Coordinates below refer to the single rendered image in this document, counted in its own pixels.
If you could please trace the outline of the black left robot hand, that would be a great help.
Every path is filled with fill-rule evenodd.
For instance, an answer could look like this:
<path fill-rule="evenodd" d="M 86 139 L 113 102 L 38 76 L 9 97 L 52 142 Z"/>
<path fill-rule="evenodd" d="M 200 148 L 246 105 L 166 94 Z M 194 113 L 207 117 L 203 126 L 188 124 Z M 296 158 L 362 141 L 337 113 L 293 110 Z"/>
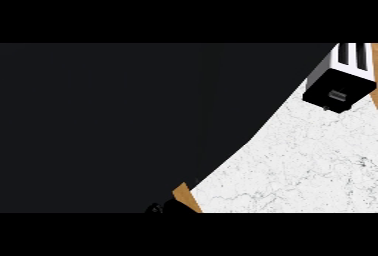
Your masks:
<path fill-rule="evenodd" d="M 194 210 L 176 199 L 170 199 L 165 204 L 153 203 L 147 213 L 184 214 L 194 213 Z"/>

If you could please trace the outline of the black and white toaster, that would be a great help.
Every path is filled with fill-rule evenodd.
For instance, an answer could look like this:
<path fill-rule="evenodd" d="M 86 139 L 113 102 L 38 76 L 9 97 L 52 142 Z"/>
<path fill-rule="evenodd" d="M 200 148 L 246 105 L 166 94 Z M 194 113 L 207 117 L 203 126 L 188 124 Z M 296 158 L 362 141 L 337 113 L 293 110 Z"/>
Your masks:
<path fill-rule="evenodd" d="M 303 100 L 343 113 L 376 89 L 373 44 L 339 43 L 308 77 Z"/>

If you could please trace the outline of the brown wooden board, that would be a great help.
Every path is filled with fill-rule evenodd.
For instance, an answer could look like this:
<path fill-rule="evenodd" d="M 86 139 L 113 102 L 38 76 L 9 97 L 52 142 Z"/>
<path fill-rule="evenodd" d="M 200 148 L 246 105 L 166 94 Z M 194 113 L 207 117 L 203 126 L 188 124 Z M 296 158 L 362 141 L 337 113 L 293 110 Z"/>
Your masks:
<path fill-rule="evenodd" d="M 378 110 L 378 43 L 371 43 L 373 48 L 373 67 L 374 67 L 374 76 L 377 89 L 371 92 L 371 98 Z"/>

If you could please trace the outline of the dark grey cabinet door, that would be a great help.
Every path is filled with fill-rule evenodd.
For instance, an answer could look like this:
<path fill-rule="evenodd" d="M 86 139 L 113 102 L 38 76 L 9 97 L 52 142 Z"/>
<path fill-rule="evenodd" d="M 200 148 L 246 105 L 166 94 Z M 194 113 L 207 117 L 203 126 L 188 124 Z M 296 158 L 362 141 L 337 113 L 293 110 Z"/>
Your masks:
<path fill-rule="evenodd" d="M 0 212 L 141 212 L 249 142 L 330 43 L 0 44 Z"/>

